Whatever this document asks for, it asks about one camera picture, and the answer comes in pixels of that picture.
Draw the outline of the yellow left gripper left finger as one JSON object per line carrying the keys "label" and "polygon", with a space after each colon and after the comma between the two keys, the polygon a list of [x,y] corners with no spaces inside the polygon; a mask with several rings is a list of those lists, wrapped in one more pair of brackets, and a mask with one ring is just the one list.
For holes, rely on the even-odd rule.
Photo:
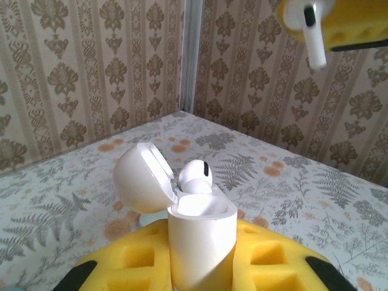
{"label": "yellow left gripper left finger", "polygon": [[166,220],[157,220],[79,260],[66,290],[173,290]]}

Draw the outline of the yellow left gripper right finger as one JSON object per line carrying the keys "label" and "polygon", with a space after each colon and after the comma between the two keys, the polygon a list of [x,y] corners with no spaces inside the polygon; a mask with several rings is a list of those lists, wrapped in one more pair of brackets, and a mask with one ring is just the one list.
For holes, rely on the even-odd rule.
{"label": "yellow left gripper right finger", "polygon": [[319,253],[239,219],[232,289],[356,290],[356,287]]}

